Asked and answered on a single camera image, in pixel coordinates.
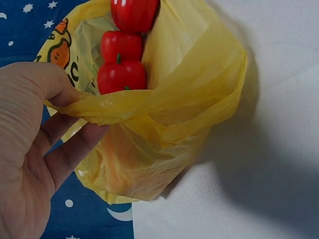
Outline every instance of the white backdrop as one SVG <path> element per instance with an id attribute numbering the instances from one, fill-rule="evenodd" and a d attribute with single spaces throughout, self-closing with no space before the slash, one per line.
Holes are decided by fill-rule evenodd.
<path id="1" fill-rule="evenodd" d="M 319 238 L 319 2 L 212 0 L 249 52 L 236 115 L 154 202 L 136 239 Z"/>

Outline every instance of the wrinkled plastic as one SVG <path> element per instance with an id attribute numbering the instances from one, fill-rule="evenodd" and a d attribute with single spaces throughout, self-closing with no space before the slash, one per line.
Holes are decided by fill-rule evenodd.
<path id="1" fill-rule="evenodd" d="M 142 59 L 149 90 L 100 96 L 96 89 L 103 63 L 100 40 L 104 31 L 115 29 L 109 0 L 91 0 L 67 16 L 70 63 L 64 68 L 82 92 L 78 102 L 55 109 L 82 118 L 64 141 L 87 121 L 111 125 L 75 170 L 84 186 L 109 203 L 154 199 L 192 162 L 211 126 L 230 118 L 240 100 L 246 53 L 214 10 L 203 0 L 160 3 Z M 52 34 L 37 61 L 47 61 L 49 48 L 59 43 L 60 35 Z"/>

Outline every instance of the orange cartoon character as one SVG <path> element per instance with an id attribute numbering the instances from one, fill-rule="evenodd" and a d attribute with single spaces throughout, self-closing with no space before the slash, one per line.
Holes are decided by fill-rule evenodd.
<path id="1" fill-rule="evenodd" d="M 64 69 L 70 63 L 70 46 L 71 46 L 71 35 L 67 29 L 68 19 L 64 19 L 59 23 L 52 34 L 49 36 L 50 40 L 60 39 L 60 41 L 50 47 L 47 55 L 47 62 L 56 64 Z"/>

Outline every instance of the white crescent moon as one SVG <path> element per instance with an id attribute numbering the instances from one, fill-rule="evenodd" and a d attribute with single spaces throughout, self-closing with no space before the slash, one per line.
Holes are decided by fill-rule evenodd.
<path id="1" fill-rule="evenodd" d="M 112 210 L 108 209 L 109 213 L 111 214 L 111 216 L 119 221 L 122 222 L 129 222 L 133 220 L 133 213 L 132 213 L 132 208 L 128 209 L 125 212 L 122 213 L 117 213 L 117 212 L 113 212 Z"/>
<path id="2" fill-rule="evenodd" d="M 4 18 L 6 20 L 6 14 L 4 12 L 0 12 L 0 18 Z"/>

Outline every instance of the white star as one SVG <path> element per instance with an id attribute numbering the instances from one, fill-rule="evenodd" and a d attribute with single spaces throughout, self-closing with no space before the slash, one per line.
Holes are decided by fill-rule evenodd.
<path id="1" fill-rule="evenodd" d="M 66 239 L 79 239 L 79 238 L 75 238 L 73 237 L 73 235 L 70 238 L 66 238 Z"/>
<path id="2" fill-rule="evenodd" d="M 58 2 L 53 1 L 53 2 L 49 3 L 48 7 L 52 9 L 52 8 L 56 7 L 57 4 L 58 4 Z"/>
<path id="3" fill-rule="evenodd" d="M 33 9 L 33 4 L 26 4 L 23 8 L 23 12 L 28 13 Z"/>
<path id="4" fill-rule="evenodd" d="M 54 24 L 53 20 L 52 21 L 46 21 L 46 24 L 43 24 L 45 26 L 44 29 L 47 29 L 47 28 L 51 28 L 51 26 Z"/>

